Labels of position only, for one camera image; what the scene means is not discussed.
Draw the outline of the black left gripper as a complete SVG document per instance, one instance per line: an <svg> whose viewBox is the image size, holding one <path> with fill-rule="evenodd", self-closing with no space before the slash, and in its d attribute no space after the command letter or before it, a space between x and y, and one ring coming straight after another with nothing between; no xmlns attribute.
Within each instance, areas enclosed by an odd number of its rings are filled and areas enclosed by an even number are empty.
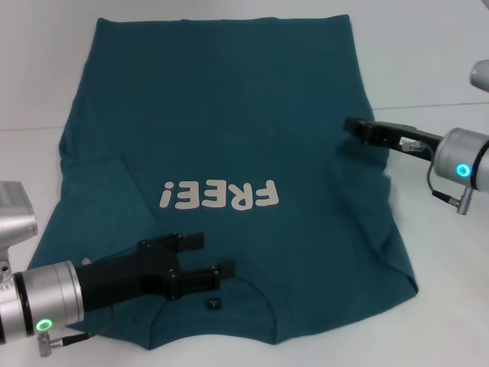
<svg viewBox="0 0 489 367"><path fill-rule="evenodd" d="M143 240L129 254L77 267L84 311L148 294L177 300L187 294L218 290L222 281L235 276L234 259L192 271L181 270L177 253L204 246L203 232L172 234Z"/></svg>

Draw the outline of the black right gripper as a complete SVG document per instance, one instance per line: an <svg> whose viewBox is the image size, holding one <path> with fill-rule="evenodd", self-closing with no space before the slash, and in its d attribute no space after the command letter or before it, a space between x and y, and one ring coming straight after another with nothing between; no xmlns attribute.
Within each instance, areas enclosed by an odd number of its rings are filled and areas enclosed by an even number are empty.
<svg viewBox="0 0 489 367"><path fill-rule="evenodd" d="M433 159L442 140L442 136L413 126L357 118L347 118L344 130L363 145L389 148L425 161Z"/></svg>

